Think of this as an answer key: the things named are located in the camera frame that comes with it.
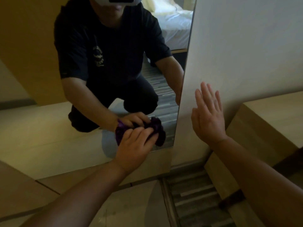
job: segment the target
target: white bedsheet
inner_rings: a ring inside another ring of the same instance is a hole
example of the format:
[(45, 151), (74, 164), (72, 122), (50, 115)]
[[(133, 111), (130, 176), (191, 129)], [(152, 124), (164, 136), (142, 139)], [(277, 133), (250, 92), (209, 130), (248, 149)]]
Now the white bedsheet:
[(181, 10), (170, 13), (152, 13), (158, 21), (171, 50), (187, 49), (193, 11)]

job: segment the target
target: purple cloth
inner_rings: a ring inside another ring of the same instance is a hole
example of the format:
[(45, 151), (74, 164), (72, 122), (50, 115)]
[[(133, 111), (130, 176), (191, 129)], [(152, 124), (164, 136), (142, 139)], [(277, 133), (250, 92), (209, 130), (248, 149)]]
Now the purple cloth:
[[(134, 123), (134, 127), (140, 127), (138, 124)], [(150, 137), (152, 137), (154, 134), (159, 133), (159, 137), (156, 141), (156, 145), (157, 146), (162, 146), (165, 142), (166, 139), (166, 133), (163, 130), (163, 126), (161, 125), (161, 120), (159, 118), (156, 117), (152, 117), (151, 118), (151, 123), (145, 123), (144, 122), (144, 128), (153, 128), (154, 132), (147, 138), (147, 140), (149, 140)], [(122, 121), (118, 120), (118, 127), (116, 128), (116, 141), (118, 146), (121, 143), (121, 140), (123, 138), (124, 133), (130, 129), (130, 127), (126, 126), (123, 124)]]

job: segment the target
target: person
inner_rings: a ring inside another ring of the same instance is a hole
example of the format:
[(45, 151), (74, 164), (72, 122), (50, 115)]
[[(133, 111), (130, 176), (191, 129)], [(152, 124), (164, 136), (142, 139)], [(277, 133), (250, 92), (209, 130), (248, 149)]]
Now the person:
[[(252, 209), (266, 226), (303, 226), (303, 190), (263, 161), (249, 154), (225, 133), (218, 91), (204, 82), (195, 91), (197, 108), (191, 120), (197, 136), (206, 142), (232, 173)], [(110, 163), (61, 195), (22, 227), (89, 226), (103, 202), (122, 180), (145, 160), (157, 135), (152, 129), (126, 131)]]
[[(118, 119), (129, 127), (150, 122), (146, 115), (156, 109), (158, 96), (141, 75), (144, 53), (179, 104), (184, 71), (142, 3), (101, 6), (96, 0), (70, 0), (55, 21), (54, 36), (64, 94), (73, 105), (68, 117), (78, 131), (115, 131)], [(116, 98), (124, 100), (129, 115), (119, 118), (108, 109)]]

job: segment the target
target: white vr headset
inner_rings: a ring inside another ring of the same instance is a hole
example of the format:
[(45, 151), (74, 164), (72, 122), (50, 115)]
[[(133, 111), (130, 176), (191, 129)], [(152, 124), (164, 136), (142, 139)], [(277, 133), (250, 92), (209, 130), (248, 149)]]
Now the white vr headset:
[(138, 5), (142, 0), (95, 0), (99, 5)]

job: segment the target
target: gray striped rug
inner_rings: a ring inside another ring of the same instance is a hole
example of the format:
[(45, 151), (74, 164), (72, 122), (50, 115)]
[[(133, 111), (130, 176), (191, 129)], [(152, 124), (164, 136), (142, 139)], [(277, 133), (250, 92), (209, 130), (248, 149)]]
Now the gray striped rug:
[(161, 119), (166, 132), (166, 141), (162, 147), (154, 147), (154, 150), (171, 147), (174, 145), (175, 131), (177, 125), (178, 105), (175, 102), (175, 93), (168, 86), (165, 77), (158, 68), (152, 67), (147, 58), (144, 57), (142, 75), (153, 86), (159, 96), (158, 107), (149, 115)]
[(236, 227), (204, 168), (166, 178), (181, 227)]

